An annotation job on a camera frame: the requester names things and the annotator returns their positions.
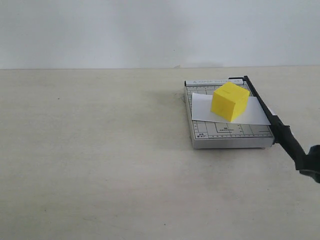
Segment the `white paper sheet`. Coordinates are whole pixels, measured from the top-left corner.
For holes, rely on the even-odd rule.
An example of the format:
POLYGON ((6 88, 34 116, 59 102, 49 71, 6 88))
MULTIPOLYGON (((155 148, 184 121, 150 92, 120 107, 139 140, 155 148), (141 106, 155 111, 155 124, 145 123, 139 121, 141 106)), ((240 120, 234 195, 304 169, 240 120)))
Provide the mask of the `white paper sheet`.
POLYGON ((194 121, 266 126, 270 125, 270 122, 258 99, 254 96, 249 97, 245 112, 233 121, 228 121, 223 117, 211 112, 212 95, 193 93, 191 104, 191 117, 194 121))

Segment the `grey paper cutter base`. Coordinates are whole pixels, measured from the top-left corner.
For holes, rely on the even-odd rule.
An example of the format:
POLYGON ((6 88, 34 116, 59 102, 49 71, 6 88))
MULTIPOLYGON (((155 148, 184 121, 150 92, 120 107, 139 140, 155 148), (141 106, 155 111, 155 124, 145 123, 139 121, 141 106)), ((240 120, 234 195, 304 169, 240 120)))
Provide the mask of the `grey paper cutter base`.
POLYGON ((193 120, 193 94, 202 94, 211 99, 214 90, 226 82, 232 82, 250 92, 252 87, 242 77, 226 80, 186 80, 184 98, 192 146, 195 149, 237 149, 268 148, 274 143, 274 136, 267 123, 262 125, 230 123, 222 121, 193 120))

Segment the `yellow foam cube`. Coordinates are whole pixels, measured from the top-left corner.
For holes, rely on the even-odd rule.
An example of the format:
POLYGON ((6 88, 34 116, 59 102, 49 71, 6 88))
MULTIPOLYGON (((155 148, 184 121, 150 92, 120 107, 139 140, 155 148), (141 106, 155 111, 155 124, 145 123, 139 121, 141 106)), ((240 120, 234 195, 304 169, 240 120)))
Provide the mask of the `yellow foam cube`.
POLYGON ((245 112, 249 96, 249 90, 227 82, 213 92, 210 111, 232 122, 245 112))

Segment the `black cutter blade lever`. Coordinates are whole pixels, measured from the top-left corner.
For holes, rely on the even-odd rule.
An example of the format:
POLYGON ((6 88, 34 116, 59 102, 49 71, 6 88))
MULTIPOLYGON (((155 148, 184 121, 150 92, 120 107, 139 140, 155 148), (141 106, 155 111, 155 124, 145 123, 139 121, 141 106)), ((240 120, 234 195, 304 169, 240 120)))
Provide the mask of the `black cutter blade lever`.
POLYGON ((286 153, 292 158, 295 163, 296 170, 302 170, 304 166, 303 160, 305 160, 306 158, 306 153, 292 134, 290 126, 285 125, 277 115, 272 114, 268 106, 264 103, 264 101, 258 94, 248 76, 245 75, 243 77, 229 77, 228 80, 242 80, 246 82, 252 95, 257 98, 270 123, 269 128, 274 136, 274 142, 280 144, 286 151, 286 153))

